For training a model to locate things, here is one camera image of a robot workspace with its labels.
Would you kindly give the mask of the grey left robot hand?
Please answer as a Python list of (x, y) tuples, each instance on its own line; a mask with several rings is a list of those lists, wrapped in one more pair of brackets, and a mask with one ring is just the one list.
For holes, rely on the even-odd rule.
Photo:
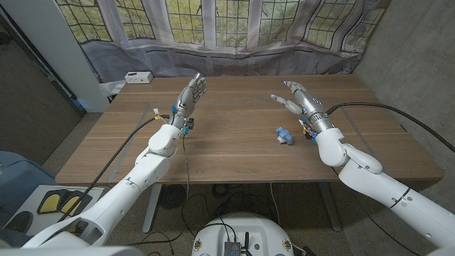
[(192, 115), (196, 103), (206, 91), (205, 78), (200, 73), (197, 73), (178, 95), (175, 103), (175, 112), (169, 124), (179, 129), (183, 128), (185, 119)]

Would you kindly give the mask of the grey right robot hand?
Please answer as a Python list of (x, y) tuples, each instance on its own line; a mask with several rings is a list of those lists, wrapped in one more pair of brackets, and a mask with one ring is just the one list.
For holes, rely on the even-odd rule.
[(271, 94), (272, 100), (284, 105), (291, 113), (304, 116), (311, 123), (320, 119), (327, 119), (322, 103), (311, 95), (302, 84), (288, 80), (284, 81), (284, 85), (291, 90), (295, 102)]

